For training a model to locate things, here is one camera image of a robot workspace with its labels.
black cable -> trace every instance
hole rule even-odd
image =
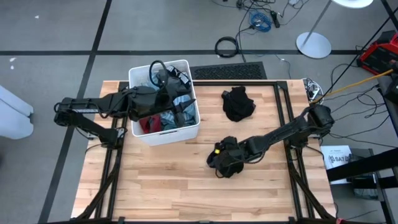
[[[337,203],[336,202],[333,202],[334,204],[335,204],[335,208],[336,208],[336,215],[335,215],[335,218],[338,218],[338,205],[337,205]]]
[[[102,143],[99,143],[99,144],[96,144],[96,145],[94,145],[94,146],[88,147],[88,148],[86,149],[85,154],[86,154],[90,149],[92,149],[92,148],[94,148],[94,147],[97,147],[97,146],[100,146],[100,145],[102,145]]]
[[[336,96],[336,97],[334,97],[334,98],[328,98],[328,99],[323,99],[324,101],[327,101],[327,100],[335,100],[335,99],[337,99],[337,98],[340,98],[340,97],[343,97],[343,96],[349,96],[349,95],[351,95],[351,94],[354,94],[354,93],[366,93],[368,90],[372,90],[373,88],[375,88],[375,87],[377,87],[378,85],[375,85],[375,86],[373,86],[372,88],[370,88],[370,89],[367,89],[367,90],[365,90],[365,91],[354,91],[354,92],[351,92],[351,93],[347,93],[347,94],[343,94],[343,95],[340,95],[340,96]]]
[[[390,117],[390,115],[388,115],[388,116],[383,120],[383,122],[382,122],[381,124],[379,124],[378,126],[376,126],[375,128],[371,128],[371,129],[368,129],[368,130],[365,130],[365,131],[360,131],[360,132],[357,132],[357,133],[349,134],[349,135],[347,135],[347,136],[340,136],[340,137],[337,137],[337,138],[347,138],[347,137],[351,137],[351,136],[354,136],[354,135],[357,135],[357,134],[362,134],[362,133],[374,131],[374,130],[376,130],[377,128],[380,128],[380,127],[387,121],[387,119],[388,119],[389,117]]]
[[[243,49],[242,49],[242,42],[241,42],[241,32],[242,32],[242,31],[241,31],[241,27],[242,27],[242,23],[243,23],[243,21],[244,21],[244,18],[246,17],[246,15],[248,14],[248,12],[250,11],[250,8],[253,6],[253,4],[254,4],[254,2],[252,2],[251,5],[249,6],[249,9],[247,9],[247,11],[246,11],[246,13],[244,14],[243,19],[242,19],[242,21],[241,21],[241,23],[240,23],[240,25],[239,25],[239,29],[238,29],[238,35],[239,35],[239,49],[240,49],[240,51],[241,51],[241,55],[242,55],[243,62],[246,62],[246,59],[244,58]]]
[[[286,3],[286,5],[285,5],[284,10],[282,11],[282,13],[279,14],[282,18],[285,16],[285,10],[286,10],[286,8],[287,8],[288,5],[289,5],[289,0],[287,0],[287,3]]]
[[[344,118],[346,118],[346,117],[348,117],[348,116],[351,116],[351,115],[363,114],[363,113],[366,113],[366,112],[368,112],[368,111],[375,110],[375,109],[377,109],[377,106],[375,106],[375,107],[373,107],[373,108],[370,108],[370,109],[367,109],[367,110],[364,110],[364,111],[361,111],[361,112],[355,112],[355,113],[347,114],[347,115],[345,115],[345,116],[342,116],[341,118],[335,119],[335,121],[339,121],[339,120],[344,119]],[[371,113],[371,114],[366,115],[364,118],[370,118],[370,117],[373,116],[373,115],[381,114],[381,113],[384,113],[384,112],[386,112],[386,111],[387,111],[387,110],[382,111],[382,112],[378,112],[378,113],[373,112],[373,113]]]
[[[307,148],[309,148],[309,149],[311,149],[313,151],[316,151],[317,153],[321,154],[322,155],[322,160],[325,160],[325,155],[323,155],[323,153],[321,151],[319,151],[318,149],[315,149],[315,148],[310,147],[310,146],[305,146],[305,147],[307,147]]]
[[[343,136],[340,136],[340,135],[338,135],[338,134],[333,134],[333,133],[329,133],[329,135],[330,135],[330,137],[332,137],[332,138],[337,138],[337,139],[339,139],[339,137],[343,137]],[[397,148],[397,146],[390,146],[390,145],[380,144],[380,143],[375,143],[375,142],[356,140],[356,139],[349,138],[349,137],[343,137],[343,138],[346,138],[346,139],[349,139],[349,140],[355,141],[355,142],[363,142],[363,143],[369,143],[369,144],[373,144],[373,145],[377,145],[377,146],[385,146],[385,147]]]
[[[289,78],[292,79],[292,76],[290,75],[290,62],[286,61],[286,60],[282,60],[280,57],[278,57],[278,55],[275,55],[279,60],[286,62],[287,64],[289,64],[289,69],[287,70],[287,73],[289,74]]]
[[[159,78],[158,78],[159,81],[161,82],[161,84],[155,83],[155,82],[153,81],[153,79],[152,79],[152,67],[153,67],[156,63],[161,64],[161,66],[162,66],[163,69],[164,69],[165,80],[162,81],[162,80],[160,79],[160,76],[159,76]],[[162,91],[162,90],[167,86],[167,84],[168,84],[168,82],[169,82],[169,72],[168,72],[166,66],[164,65],[164,63],[163,63],[161,60],[154,60],[154,61],[151,63],[151,65],[149,66],[149,80],[150,80],[150,82],[151,82],[154,86],[159,87],[159,90],[158,90],[158,91]]]
[[[362,103],[362,104],[369,105],[369,104],[363,103],[361,100],[359,100],[362,96],[367,96],[367,97],[369,97],[371,100],[373,100],[374,104],[371,105],[371,106],[376,106],[376,107],[377,107],[377,106],[381,105],[381,104],[377,104],[376,101],[373,99],[373,97],[367,95],[367,92],[369,92],[369,91],[371,91],[371,90],[373,90],[373,89],[374,89],[374,87],[372,87],[372,88],[370,88],[370,89],[368,89],[368,90],[365,90],[364,92],[362,92],[361,94],[359,94],[359,95],[356,96],[355,98],[348,100],[345,104],[341,105],[341,106],[338,107],[337,109],[334,109],[334,110],[332,111],[332,113],[334,113],[334,112],[340,110],[342,107],[346,106],[349,102],[352,102],[352,101],[354,101],[354,100],[358,100],[358,101],[359,101],[360,103]]]
[[[303,0],[301,0],[301,2],[302,2],[302,5],[301,5],[301,7],[299,7],[299,8],[295,8],[295,7],[293,7],[294,9],[298,9],[297,10],[297,12],[296,12],[296,14],[294,14],[294,16],[292,17],[292,18],[290,18],[289,19],[289,21],[287,21],[285,24],[280,24],[281,26],[286,26],[287,24],[289,24],[296,16],[297,16],[297,14],[300,12],[300,10],[304,7],[304,5],[306,4],[306,3],[308,3],[310,0],[307,0],[306,2],[303,2]]]
[[[354,218],[359,218],[359,217],[362,217],[362,216],[364,216],[364,215],[367,215],[367,214],[369,214],[369,213],[376,212],[376,211],[377,211],[377,210],[372,210],[372,211],[370,211],[370,212],[366,212],[366,213],[364,213],[364,214],[357,215],[357,216],[354,216],[354,217],[351,217],[351,218],[345,218],[345,220],[352,220],[352,219],[354,219]]]
[[[87,137],[86,135],[84,135],[77,127],[75,127],[75,129],[76,129],[76,131],[77,131],[81,136],[83,136],[85,139],[91,140],[89,137]]]
[[[363,46],[355,45],[355,50],[356,50],[356,51],[358,51],[358,48],[363,48]]]
[[[221,178],[224,178],[224,176],[223,176],[223,175],[218,175],[218,173],[217,173],[217,169],[216,169],[216,177],[217,177],[217,178],[220,178],[220,179],[221,179]]]
[[[373,34],[373,36],[366,42],[366,44],[363,46],[363,48],[361,49],[361,52],[365,49],[366,46],[368,46],[370,44],[370,42],[372,42],[372,40],[376,37],[376,35],[380,32],[380,30],[387,24],[387,22],[390,20],[390,17],[388,17],[383,24],[380,26],[380,28],[378,28],[378,30]],[[344,69],[344,71],[340,74],[340,76],[336,79],[336,81],[332,84],[332,86],[325,92],[325,94],[317,99],[318,102],[320,102],[330,91],[331,89],[333,89],[333,87],[336,85],[336,83],[338,82],[338,80],[340,80],[340,78],[342,78],[342,76],[347,72],[348,68],[350,68],[350,66],[356,61],[356,58],[359,56],[360,54],[355,55],[355,57],[352,59],[352,61],[349,63],[349,66],[346,67],[346,69]]]
[[[222,41],[229,41],[229,42],[233,43],[234,46],[235,46],[235,51],[234,51],[233,53],[231,53],[231,54],[228,54],[228,55],[221,54],[220,51],[218,50],[218,45],[219,45]],[[235,38],[233,38],[233,37],[222,37],[222,38],[220,38],[220,39],[217,40],[217,43],[216,43],[216,45],[215,45],[215,47],[214,47],[214,51],[215,51],[215,53],[216,53],[218,56],[220,56],[220,57],[222,57],[222,58],[231,58],[231,57],[234,57],[235,55],[237,55],[237,54],[239,53],[239,47],[238,47],[238,43],[237,43],[237,41],[236,41]]]
[[[268,8],[264,8],[264,6],[269,6],[269,3],[275,3],[275,2],[269,2],[269,3],[265,3],[265,4],[263,4],[263,5],[260,5],[259,3],[258,3],[258,1],[255,1],[255,0],[250,0],[251,2],[254,2],[254,5],[255,6],[259,6],[260,8],[259,9],[262,9],[262,10],[264,10],[264,12],[271,12],[271,7],[268,9]]]
[[[342,65],[347,65],[347,66],[351,66],[351,67],[354,67],[354,68],[359,68],[358,66],[355,66],[355,65],[348,65],[347,63],[341,63],[341,64],[339,64],[339,65],[337,65],[335,68],[333,68],[333,70],[331,71],[331,74],[330,74],[330,86],[332,86],[333,85],[333,74],[334,74],[334,72],[335,72],[335,70],[338,68],[338,67],[340,67],[340,66],[342,66]]]

white paper sign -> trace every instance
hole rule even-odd
[[[321,151],[325,156],[326,169],[338,167],[349,162],[351,150],[349,146],[321,146]],[[346,179],[336,180],[330,184],[347,184]]]

white bin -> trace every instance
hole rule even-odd
[[[186,60],[177,60],[173,62],[164,62],[165,66],[173,65],[176,69],[181,72],[186,72],[189,79],[192,80],[191,71],[189,70],[189,64]],[[161,64],[157,63],[152,67],[152,71],[156,72],[163,69]],[[132,68],[129,71],[129,83],[130,88],[134,86],[143,85],[149,83],[149,65]],[[196,99],[195,90],[192,85],[192,92],[190,94],[192,99]],[[198,110],[198,103],[194,102],[195,106],[195,121],[196,124],[188,127],[176,128],[173,130],[160,131],[157,133],[145,134],[141,128],[139,122],[131,121],[132,134],[141,139],[143,142],[150,146],[158,146],[161,144],[168,144],[171,142],[184,141],[187,139],[193,139],[198,135],[200,115]]]

white lamp base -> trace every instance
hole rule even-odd
[[[296,46],[301,53],[310,58],[324,58],[330,55],[331,44],[329,40],[316,32],[313,32],[307,40],[307,43],[303,45],[308,34],[309,32],[300,34],[296,40]]]

wooden table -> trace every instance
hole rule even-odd
[[[294,115],[298,116],[308,106],[303,81],[288,80],[287,83]],[[105,81],[101,96],[116,92],[118,85],[119,81]],[[129,130],[124,142],[114,220],[120,216],[126,220],[163,221],[286,221],[288,217],[295,217],[282,142],[271,146],[260,163],[245,164],[242,173],[230,179],[217,178],[215,170],[207,166],[206,157],[213,150],[213,144],[224,137],[235,136],[239,141],[280,126],[273,87],[246,87],[248,97],[257,107],[251,117],[238,123],[230,121],[222,109],[220,95],[223,90],[230,89],[230,86],[195,87],[201,116],[196,139],[149,147]],[[107,128],[111,127],[111,121],[111,118],[95,117],[95,122]],[[90,141],[88,147],[98,143],[98,140]],[[314,139],[310,140],[310,145],[319,148]],[[106,150],[101,147],[87,152],[72,217],[84,211],[97,193],[105,154]],[[311,191],[334,215],[322,156],[304,149],[303,161]],[[298,188],[303,214],[307,217],[304,196]],[[105,196],[103,214],[106,214],[107,204],[108,196]]]

